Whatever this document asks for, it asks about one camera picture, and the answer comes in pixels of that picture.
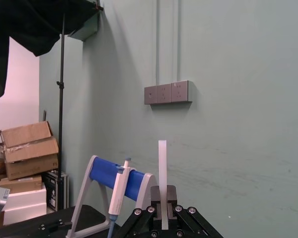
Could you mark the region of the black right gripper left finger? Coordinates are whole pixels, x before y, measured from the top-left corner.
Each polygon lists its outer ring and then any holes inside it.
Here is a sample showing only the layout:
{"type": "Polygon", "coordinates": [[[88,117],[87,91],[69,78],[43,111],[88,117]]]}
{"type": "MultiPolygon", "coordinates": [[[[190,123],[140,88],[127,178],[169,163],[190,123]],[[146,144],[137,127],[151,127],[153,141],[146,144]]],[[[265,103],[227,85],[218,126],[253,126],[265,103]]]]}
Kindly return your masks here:
{"type": "Polygon", "coordinates": [[[159,186],[150,188],[150,205],[134,209],[118,230],[119,238],[159,238],[161,229],[161,197],[159,186]]]}

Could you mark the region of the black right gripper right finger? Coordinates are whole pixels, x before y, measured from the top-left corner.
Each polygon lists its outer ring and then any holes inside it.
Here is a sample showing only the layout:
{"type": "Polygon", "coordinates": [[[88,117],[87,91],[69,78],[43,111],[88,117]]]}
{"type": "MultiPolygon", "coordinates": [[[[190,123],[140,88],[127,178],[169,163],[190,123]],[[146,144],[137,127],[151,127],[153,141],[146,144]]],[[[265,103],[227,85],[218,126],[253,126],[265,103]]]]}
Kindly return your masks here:
{"type": "Polygon", "coordinates": [[[167,186],[167,216],[170,230],[178,238],[223,238],[195,207],[178,204],[176,187],[167,186]]]}

